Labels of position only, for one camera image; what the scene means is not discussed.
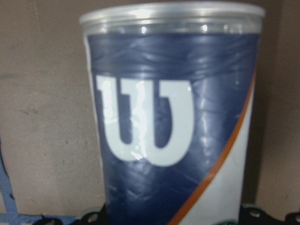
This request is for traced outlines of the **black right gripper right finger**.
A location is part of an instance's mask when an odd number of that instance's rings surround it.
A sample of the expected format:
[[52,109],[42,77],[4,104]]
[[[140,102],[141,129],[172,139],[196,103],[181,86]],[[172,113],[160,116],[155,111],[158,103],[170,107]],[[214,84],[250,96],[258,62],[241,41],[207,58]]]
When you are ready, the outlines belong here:
[[242,204],[239,214],[239,225],[266,225],[268,216],[262,209],[249,205]]

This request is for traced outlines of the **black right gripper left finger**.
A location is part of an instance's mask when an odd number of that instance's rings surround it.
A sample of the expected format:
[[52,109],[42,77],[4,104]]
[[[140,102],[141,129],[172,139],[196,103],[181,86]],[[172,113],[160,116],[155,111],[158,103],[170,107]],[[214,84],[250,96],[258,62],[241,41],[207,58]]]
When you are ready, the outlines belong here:
[[85,214],[81,218],[82,225],[107,225],[106,205],[104,204],[99,211]]

